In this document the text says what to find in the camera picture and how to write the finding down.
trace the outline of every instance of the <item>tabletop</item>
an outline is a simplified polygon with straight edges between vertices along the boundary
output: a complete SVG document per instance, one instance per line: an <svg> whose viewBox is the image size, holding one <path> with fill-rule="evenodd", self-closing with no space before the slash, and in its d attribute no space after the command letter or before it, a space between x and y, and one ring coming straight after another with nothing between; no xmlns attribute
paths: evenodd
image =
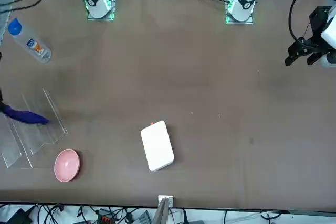
<svg viewBox="0 0 336 224"><path fill-rule="evenodd" d="M45 88L81 156L79 176L0 166L0 199L202 208L335 208L336 72L285 67L292 0L258 0L253 25L226 25L213 0L117 0L116 19L89 22L81 0L12 13L52 50L42 64L0 47L4 99ZM324 0L298 0L299 37ZM141 130L164 120L175 161L150 172Z"/></svg>

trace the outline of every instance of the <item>blue bottle cap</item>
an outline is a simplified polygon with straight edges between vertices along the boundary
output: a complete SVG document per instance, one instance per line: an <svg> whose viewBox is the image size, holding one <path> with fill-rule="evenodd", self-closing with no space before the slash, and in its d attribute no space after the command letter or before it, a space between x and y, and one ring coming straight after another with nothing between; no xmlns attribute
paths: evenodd
<svg viewBox="0 0 336 224"><path fill-rule="evenodd" d="M8 25L8 31L11 35L15 36L21 33L22 25L17 20L17 18L14 18L12 22Z"/></svg>

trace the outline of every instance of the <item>floor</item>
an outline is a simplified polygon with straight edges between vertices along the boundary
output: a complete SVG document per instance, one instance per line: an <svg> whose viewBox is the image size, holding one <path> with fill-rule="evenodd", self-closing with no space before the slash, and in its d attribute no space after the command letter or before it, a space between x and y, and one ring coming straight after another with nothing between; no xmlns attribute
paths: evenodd
<svg viewBox="0 0 336 224"><path fill-rule="evenodd" d="M5 206L0 209L0 221L8 221L9 218L19 209L27 211L32 205L10 205ZM37 214L38 209L40 207L36 207L30 214L30 218L33 223L37 222ZM84 223L82 216L77 217L79 206L65 206L63 212L55 212L53 217L60 224L62 223ZM150 218L153 220L156 209L148 209L148 208L140 208L133 212L133 219L138 219L145 211L148 211ZM171 209L171 213L169 214L167 224L178 224L183 222L183 212L181 209ZM92 221L94 223L97 219L97 215L89 208L83 208L83 214L87 223ZM225 211L222 210L199 210L199 209L186 209L187 219L190 223L196 224L221 224L224 221ZM270 217L276 216L277 214L269 214ZM47 216L47 212L45 210L40 211L40 223L43 223ZM326 217L326 216L309 216L309 215L293 215L293 214L283 214L279 218L272 220L271 223L274 224L332 224L335 222L335 217ZM268 220L264 220L259 213L255 212L241 212L241 211L228 211L226 218L226 224L268 224Z"/></svg>

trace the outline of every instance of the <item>transparent dish rack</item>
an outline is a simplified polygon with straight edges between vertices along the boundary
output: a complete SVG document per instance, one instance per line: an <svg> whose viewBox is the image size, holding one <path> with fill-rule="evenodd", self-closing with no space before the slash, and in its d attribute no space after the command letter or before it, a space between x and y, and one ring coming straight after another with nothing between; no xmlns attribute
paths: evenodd
<svg viewBox="0 0 336 224"><path fill-rule="evenodd" d="M34 95L22 95L17 110L30 110L50 122L47 125L25 124L0 114L0 151L7 168L49 168L55 161L51 145L68 134L49 93L45 89Z"/></svg>

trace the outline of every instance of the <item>pink bowl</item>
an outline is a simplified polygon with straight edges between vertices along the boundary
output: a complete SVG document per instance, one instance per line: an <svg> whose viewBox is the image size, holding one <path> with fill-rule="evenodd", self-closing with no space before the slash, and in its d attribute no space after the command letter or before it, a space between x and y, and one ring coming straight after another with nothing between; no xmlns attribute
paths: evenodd
<svg viewBox="0 0 336 224"><path fill-rule="evenodd" d="M79 166L78 154L73 149L65 149L56 158L55 176L61 182L69 182L77 175Z"/></svg>

